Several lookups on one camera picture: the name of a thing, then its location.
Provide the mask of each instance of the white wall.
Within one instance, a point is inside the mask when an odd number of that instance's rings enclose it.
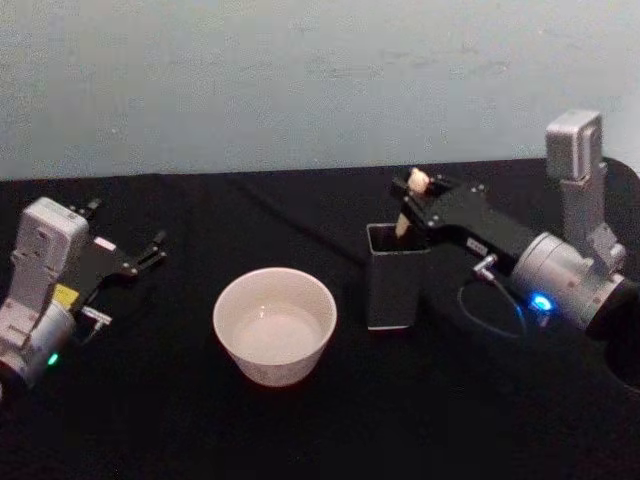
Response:
[[[640,115],[638,25],[637,0],[0,0],[0,177],[543,155],[574,107],[640,168],[608,129]]]

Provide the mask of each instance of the table surface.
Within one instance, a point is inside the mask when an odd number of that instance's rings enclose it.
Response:
[[[607,220],[640,278],[640,182],[611,160]],[[560,195],[542,160],[437,164],[482,180],[490,202],[537,230],[561,233]],[[0,183],[0,293],[19,213],[49,196],[105,205],[93,231],[127,251],[160,228],[167,263],[94,306],[112,326],[70,348],[0,426],[0,478],[223,478],[257,473],[388,477],[637,477],[640,394],[603,360],[604,345],[562,319],[513,342],[477,331],[456,305],[475,259],[438,247],[425,268],[417,324],[366,328],[365,226],[393,222],[394,168],[228,175],[149,175]],[[302,383],[245,379],[214,338],[211,311],[239,275],[306,271],[334,294],[339,319]],[[490,290],[488,312],[511,315]]]

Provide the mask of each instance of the cable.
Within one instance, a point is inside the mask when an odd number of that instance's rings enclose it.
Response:
[[[340,245],[339,243],[333,241],[332,239],[323,235],[320,231],[318,231],[313,226],[301,221],[298,218],[295,218],[290,213],[281,209],[280,205],[276,201],[274,201],[269,196],[257,190],[253,185],[243,182],[237,178],[231,178],[230,182],[235,185],[235,187],[240,190],[242,193],[247,195],[251,200],[256,202],[262,208],[264,208],[267,212],[269,212],[272,216],[282,220],[284,223],[293,227],[295,230],[311,237],[316,242],[324,245],[331,249],[334,253],[338,254],[342,258],[349,260],[351,263],[354,263],[360,267],[366,265],[366,261],[357,253],[350,251],[348,248]]]
[[[504,285],[502,285],[502,283],[500,283],[498,280],[493,280],[491,282],[489,282],[490,285],[493,285],[494,287],[496,287],[498,289],[498,291],[500,293],[502,293],[502,295],[504,295],[507,300],[509,300],[509,302],[514,306],[515,311],[516,311],[516,315],[518,316],[518,320],[520,321],[520,326],[522,328],[522,333],[517,334],[517,333],[511,333],[511,332],[507,332],[505,330],[502,330],[498,327],[494,327],[493,325],[488,324],[487,322],[479,319],[478,317],[476,317],[475,315],[473,315],[471,312],[469,312],[469,310],[467,309],[467,307],[464,305],[464,300],[462,298],[462,294],[464,293],[465,288],[467,288],[469,285],[478,282],[479,280],[471,280],[471,281],[467,281],[465,282],[461,287],[460,290],[458,290],[458,305],[460,306],[460,309],[462,310],[462,313],[465,314],[466,317],[469,318],[469,320],[471,320],[472,322],[474,322],[476,325],[484,328],[485,330],[489,330],[491,333],[494,333],[496,335],[500,335],[502,337],[506,337],[506,338],[511,338],[511,339],[517,339],[517,338],[522,338],[524,336],[526,336],[527,334],[527,323],[526,320],[524,318],[524,315],[522,313],[522,308],[520,308],[520,305],[518,305],[518,302],[516,302],[516,300],[513,298],[513,296],[508,292],[508,290],[504,287]]]

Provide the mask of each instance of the metal connector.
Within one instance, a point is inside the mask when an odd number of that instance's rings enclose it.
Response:
[[[487,255],[480,263],[473,267],[473,273],[480,280],[484,280],[488,283],[493,283],[496,277],[489,271],[489,269],[498,261],[498,256],[495,253]]]

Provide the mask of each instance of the white label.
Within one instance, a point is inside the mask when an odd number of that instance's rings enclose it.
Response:
[[[105,240],[102,237],[96,237],[93,242],[97,245],[100,245],[102,248],[106,248],[110,252],[113,252],[116,249],[116,246],[113,243],[111,243],[109,240]]]
[[[469,237],[467,239],[467,247],[469,247],[471,250],[473,250],[474,252],[479,253],[480,255],[482,255],[483,257],[487,256],[487,252],[489,252],[489,249],[487,247],[485,247],[484,245],[482,245],[480,242],[476,242],[473,238]]]

